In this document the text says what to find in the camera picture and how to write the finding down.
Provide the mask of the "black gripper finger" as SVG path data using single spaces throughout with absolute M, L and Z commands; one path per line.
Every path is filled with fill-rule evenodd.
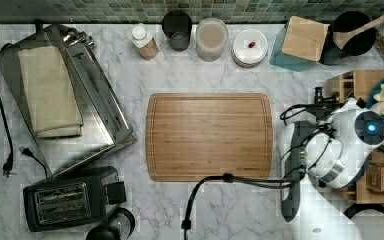
M 323 96 L 323 88 L 315 87 L 314 92 L 314 103 L 315 104 L 323 104 L 323 103 L 338 103 L 339 98 L 336 95 L 332 95 L 330 97 Z

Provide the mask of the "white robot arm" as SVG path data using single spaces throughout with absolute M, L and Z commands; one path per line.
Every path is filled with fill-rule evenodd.
M 316 121 L 285 125 L 278 137 L 281 213 L 294 240 L 363 240 L 358 227 L 335 208 L 315 185 L 341 189 L 357 182 L 371 153 L 384 142 L 384 119 L 353 98 L 339 103 L 315 89 L 314 102 L 301 104 Z

